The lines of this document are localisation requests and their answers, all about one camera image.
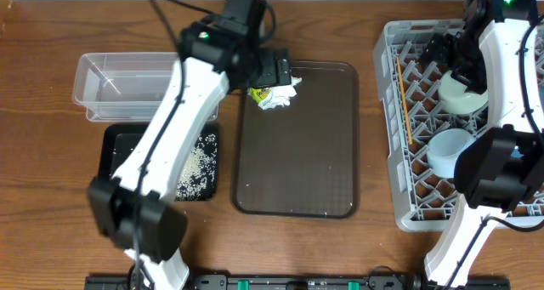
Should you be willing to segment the yellow green snack wrapper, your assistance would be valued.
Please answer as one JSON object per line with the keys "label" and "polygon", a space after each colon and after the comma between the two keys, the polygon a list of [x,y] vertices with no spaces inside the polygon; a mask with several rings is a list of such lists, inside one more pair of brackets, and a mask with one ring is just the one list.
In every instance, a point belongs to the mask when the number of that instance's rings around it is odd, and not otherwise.
{"label": "yellow green snack wrapper", "polygon": [[260,104],[262,101],[266,100],[270,96],[270,88],[249,88],[247,94]]}

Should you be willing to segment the white napkin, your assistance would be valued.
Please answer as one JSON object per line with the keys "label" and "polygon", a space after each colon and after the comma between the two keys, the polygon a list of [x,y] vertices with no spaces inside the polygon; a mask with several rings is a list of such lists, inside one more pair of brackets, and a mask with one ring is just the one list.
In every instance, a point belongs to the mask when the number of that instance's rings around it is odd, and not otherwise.
{"label": "white napkin", "polygon": [[269,88],[267,96],[258,103],[262,110],[274,109],[290,105],[291,98],[297,95],[295,87],[302,81],[301,77],[292,77],[291,84]]}

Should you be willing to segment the mint green bowl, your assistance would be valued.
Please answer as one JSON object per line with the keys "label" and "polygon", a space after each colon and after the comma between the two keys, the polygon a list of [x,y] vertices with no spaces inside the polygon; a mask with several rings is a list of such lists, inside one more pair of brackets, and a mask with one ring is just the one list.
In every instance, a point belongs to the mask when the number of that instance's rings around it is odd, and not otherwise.
{"label": "mint green bowl", "polygon": [[440,79],[439,99],[445,102],[445,110],[450,114],[467,115],[475,112],[488,103],[488,93],[477,94],[468,91],[468,87],[458,82],[447,71]]}

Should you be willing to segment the wooden chopstick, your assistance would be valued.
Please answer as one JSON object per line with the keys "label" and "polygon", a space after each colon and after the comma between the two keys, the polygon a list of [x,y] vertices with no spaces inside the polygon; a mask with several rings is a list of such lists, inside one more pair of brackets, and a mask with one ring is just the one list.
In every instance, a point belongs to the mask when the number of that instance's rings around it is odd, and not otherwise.
{"label": "wooden chopstick", "polygon": [[400,89],[400,95],[401,95],[403,112],[404,112],[405,129],[407,132],[408,145],[412,145],[413,139],[412,139],[412,133],[411,133],[411,122],[410,122],[407,104],[406,104],[407,102],[405,97],[405,86],[404,86],[404,79],[402,74],[403,72],[402,72],[399,56],[396,57],[396,63],[397,63],[397,71],[399,73],[399,89]]}

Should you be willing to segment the light blue small bowl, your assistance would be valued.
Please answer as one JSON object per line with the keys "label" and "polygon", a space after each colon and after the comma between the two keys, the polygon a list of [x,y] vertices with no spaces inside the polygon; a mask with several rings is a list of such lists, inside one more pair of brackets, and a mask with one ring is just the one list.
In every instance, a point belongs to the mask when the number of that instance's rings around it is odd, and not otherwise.
{"label": "light blue small bowl", "polygon": [[440,178],[453,178],[457,158],[474,141],[468,131],[460,128],[450,128],[434,135],[428,142],[427,152],[433,173]]}

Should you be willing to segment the white rice pile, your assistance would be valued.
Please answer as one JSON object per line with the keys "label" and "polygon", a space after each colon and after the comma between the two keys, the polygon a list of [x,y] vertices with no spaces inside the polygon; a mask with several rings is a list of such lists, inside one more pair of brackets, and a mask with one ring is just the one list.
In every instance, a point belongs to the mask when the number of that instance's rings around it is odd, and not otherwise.
{"label": "white rice pile", "polygon": [[176,200],[206,201],[217,189],[218,141],[214,133],[198,138],[178,180]]}

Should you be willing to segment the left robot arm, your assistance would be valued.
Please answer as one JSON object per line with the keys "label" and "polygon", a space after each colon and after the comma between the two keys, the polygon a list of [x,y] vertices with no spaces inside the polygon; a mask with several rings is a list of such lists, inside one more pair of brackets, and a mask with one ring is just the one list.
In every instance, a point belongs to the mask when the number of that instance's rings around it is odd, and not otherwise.
{"label": "left robot arm", "polygon": [[292,81],[287,49],[263,47],[258,34],[257,27],[201,22],[182,30],[167,92],[140,141],[108,179],[89,184],[99,232],[133,257],[132,289],[181,289],[188,279],[179,251],[188,221],[173,202],[213,109],[237,88]]}

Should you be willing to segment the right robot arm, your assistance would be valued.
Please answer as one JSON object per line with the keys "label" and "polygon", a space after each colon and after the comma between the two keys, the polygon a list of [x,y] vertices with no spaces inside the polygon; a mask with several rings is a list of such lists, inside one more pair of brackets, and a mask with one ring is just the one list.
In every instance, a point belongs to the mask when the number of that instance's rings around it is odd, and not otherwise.
{"label": "right robot arm", "polygon": [[424,259],[426,289],[468,283],[473,261],[507,214],[543,185],[543,109],[535,43],[543,17],[536,0],[464,0],[463,30],[435,34],[419,57],[475,93],[488,94],[485,132],[456,160],[458,198],[438,243]]}

